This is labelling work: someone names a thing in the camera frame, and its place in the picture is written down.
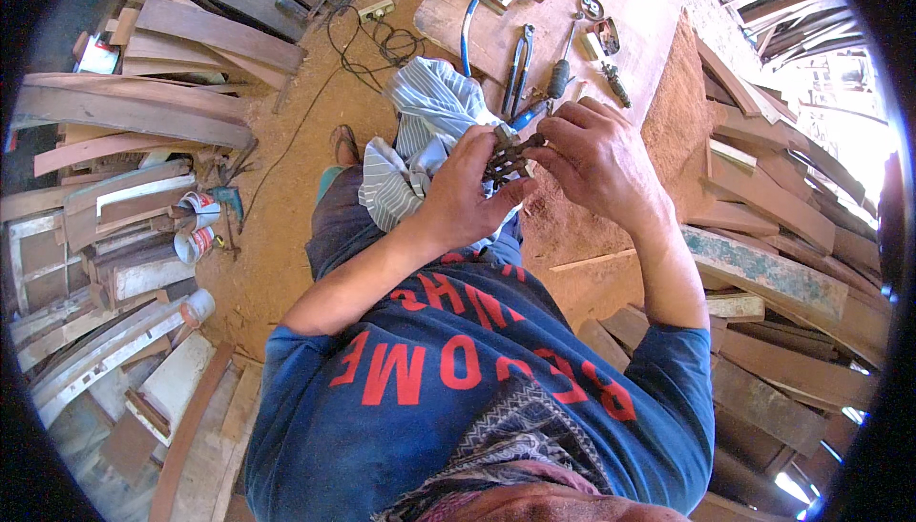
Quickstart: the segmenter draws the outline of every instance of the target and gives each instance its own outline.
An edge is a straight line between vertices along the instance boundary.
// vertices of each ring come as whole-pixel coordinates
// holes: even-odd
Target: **hand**
[[[639,131],[623,115],[591,97],[566,102],[538,123],[549,144],[523,154],[560,183],[563,194],[612,219],[634,239],[674,217]]]
[[[481,179],[497,136],[491,126],[472,126],[432,179],[426,200],[410,218],[441,245],[442,253],[470,245],[497,230],[510,209],[538,187],[533,178],[519,178],[484,197]]]

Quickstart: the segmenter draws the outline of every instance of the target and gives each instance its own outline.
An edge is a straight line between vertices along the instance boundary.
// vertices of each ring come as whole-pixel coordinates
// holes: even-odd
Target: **paint bucket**
[[[213,311],[216,310],[216,301],[209,291],[200,288],[190,294],[188,299],[181,302],[181,307],[178,310],[181,312],[181,319],[184,320],[188,327],[199,329],[203,320],[210,317]]]
[[[175,253],[185,264],[196,264],[204,252],[213,245],[213,229],[206,227],[190,236],[175,234]]]
[[[210,194],[188,192],[177,203],[183,208],[193,209],[197,214],[197,224],[194,230],[202,230],[215,223],[220,218],[220,203]]]

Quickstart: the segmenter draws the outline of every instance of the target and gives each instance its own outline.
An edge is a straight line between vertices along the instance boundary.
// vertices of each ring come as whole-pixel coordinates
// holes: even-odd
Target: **dirt floor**
[[[365,7],[377,1],[356,0],[355,4]],[[413,12],[422,0],[394,1],[396,11],[388,22],[416,32]],[[338,48],[343,48],[354,32],[355,18],[351,11],[332,22],[331,34]],[[649,156],[679,217],[703,205],[699,177],[705,159],[704,139],[712,128],[705,112],[703,75],[692,25],[707,43],[723,51],[733,66],[754,70],[756,63],[756,70],[760,68],[750,44],[716,0],[684,0],[670,58],[642,127]],[[217,305],[214,315],[204,323],[204,333],[213,341],[236,343],[240,351],[262,361],[269,333],[312,284],[304,245],[312,231],[318,178],[333,164],[328,142],[331,130],[349,124],[361,145],[373,136],[391,139],[396,132],[391,104],[354,75],[339,70],[340,56],[331,48],[324,25],[315,27],[301,45],[309,53],[277,115],[272,109],[278,93],[256,88],[247,95],[254,103],[251,126],[260,140],[253,160],[263,168],[235,180],[247,216],[244,232],[234,234],[242,253],[234,261],[232,253],[214,250],[197,269],[200,286],[211,291]],[[365,35],[354,41],[347,55],[371,69],[385,65]],[[450,58],[429,45],[426,56]],[[376,76],[384,82],[393,72],[386,70]],[[613,253],[632,244],[612,222],[564,200],[559,187],[543,170],[538,178],[542,188],[522,215],[524,262],[553,293],[572,327],[577,329],[590,317],[607,317],[626,302],[641,302],[635,256],[560,273],[549,271],[557,264]],[[257,198],[252,201],[258,187]],[[213,227],[224,235],[225,219]]]

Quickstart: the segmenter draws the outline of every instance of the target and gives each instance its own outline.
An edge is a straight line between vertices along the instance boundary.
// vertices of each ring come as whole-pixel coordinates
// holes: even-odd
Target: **wooden table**
[[[470,1],[423,0],[414,15],[414,23],[419,32],[433,43],[460,56],[461,25]],[[579,10],[579,1],[516,1],[502,16],[481,3],[471,23],[468,43],[471,64],[505,86],[516,42],[521,35],[521,25],[534,24],[534,55],[528,86],[546,90],[551,69],[563,54],[573,14]],[[604,14],[614,19],[620,36],[620,51],[612,55],[609,62],[619,68],[620,78],[633,103],[632,108],[622,110],[631,123],[642,126],[668,59],[682,0],[598,1],[604,6]],[[576,75],[578,80],[567,88],[564,98],[574,96],[579,89],[578,83],[586,80],[590,83],[589,96],[621,107],[602,75],[601,64],[587,60],[579,41],[578,35],[591,24],[588,19],[577,23],[577,37],[573,40],[568,60],[570,74]],[[489,108],[496,112],[499,110],[498,106]]]

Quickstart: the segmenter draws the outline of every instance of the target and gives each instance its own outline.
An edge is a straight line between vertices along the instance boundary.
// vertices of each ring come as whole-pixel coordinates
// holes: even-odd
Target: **pliers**
[[[516,74],[519,72],[519,61],[521,59],[521,47],[525,47],[525,64],[522,66],[519,82],[516,83]],[[534,53],[534,25],[525,24],[522,26],[522,34],[519,42],[516,44],[515,58],[512,59],[512,70],[510,71],[510,80],[506,84],[506,95],[503,97],[503,116],[507,114],[510,107],[512,93],[515,93],[515,101],[512,103],[512,112],[510,118],[515,118],[519,112],[519,100],[521,93],[525,90],[525,80],[528,78],[528,68],[531,66],[531,54]]]

